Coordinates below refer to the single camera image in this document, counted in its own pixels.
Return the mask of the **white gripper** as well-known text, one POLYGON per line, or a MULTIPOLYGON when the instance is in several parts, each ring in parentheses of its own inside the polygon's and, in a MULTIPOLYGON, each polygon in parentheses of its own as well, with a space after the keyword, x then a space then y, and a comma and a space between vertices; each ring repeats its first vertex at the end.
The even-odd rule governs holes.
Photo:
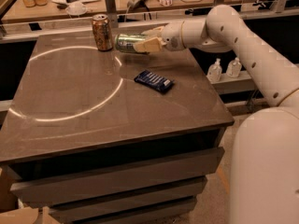
POLYGON ((165 46, 168 50, 200 49, 204 52, 227 52, 231 49, 219 41, 213 40, 207 32, 206 20, 185 20, 159 26, 142 35, 147 37, 143 41, 133 44, 137 53, 159 52, 165 46))

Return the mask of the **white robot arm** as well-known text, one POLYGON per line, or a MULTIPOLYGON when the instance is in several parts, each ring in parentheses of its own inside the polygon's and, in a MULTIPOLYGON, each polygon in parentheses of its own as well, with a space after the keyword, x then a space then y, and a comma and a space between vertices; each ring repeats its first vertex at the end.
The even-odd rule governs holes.
POLYGON ((299 224, 299 67, 254 34, 238 12, 213 7, 206 17, 146 31, 139 52, 197 48, 231 50, 267 108, 247 117, 235 135, 230 224, 299 224))

